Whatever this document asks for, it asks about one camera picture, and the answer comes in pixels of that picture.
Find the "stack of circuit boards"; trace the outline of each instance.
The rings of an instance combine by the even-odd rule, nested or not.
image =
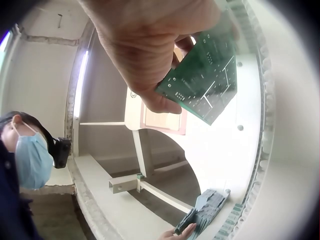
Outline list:
[[[207,189],[197,198],[196,207],[174,229],[175,233],[180,235],[190,223],[196,223],[196,229],[188,240],[196,239],[220,212],[229,194],[230,191],[223,196],[215,190]]]
[[[235,42],[229,16],[223,14],[214,28],[197,36],[193,49],[156,92],[211,125],[235,96],[236,79]]]

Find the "fluorescent light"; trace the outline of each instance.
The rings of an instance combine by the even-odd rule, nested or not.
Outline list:
[[[193,42],[193,45],[195,45],[195,44],[196,44],[195,38],[194,38],[194,37],[191,37],[191,40],[192,40],[192,42]]]
[[[6,34],[6,36],[4,37],[4,39],[2,40],[1,44],[0,44],[0,52],[4,52],[5,47],[7,46],[8,40],[9,40],[9,36],[10,36],[10,32],[8,32]]]
[[[88,51],[85,52],[82,63],[80,66],[79,76],[78,76],[78,83],[76,88],[76,96],[75,96],[75,105],[73,108],[73,116],[78,118],[80,115],[80,104],[81,104],[81,94],[82,94],[82,86],[84,80],[85,69],[87,67],[88,62]]]

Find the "floor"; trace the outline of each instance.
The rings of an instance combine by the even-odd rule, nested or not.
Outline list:
[[[96,240],[70,194],[25,196],[33,199],[30,208],[40,236],[44,240]]]

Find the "concrete ledge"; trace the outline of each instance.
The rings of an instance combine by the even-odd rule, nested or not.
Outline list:
[[[47,195],[47,194],[76,194],[76,187],[72,185],[45,185],[40,189],[25,189],[20,188],[20,193],[30,195]]]
[[[128,192],[112,194],[111,176],[90,155],[69,160],[77,198],[93,234],[100,239],[151,240],[173,226]]]

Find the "green circuit board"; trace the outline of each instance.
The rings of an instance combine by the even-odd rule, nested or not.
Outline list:
[[[237,92],[235,42],[225,23],[203,31],[156,92],[211,125]]]

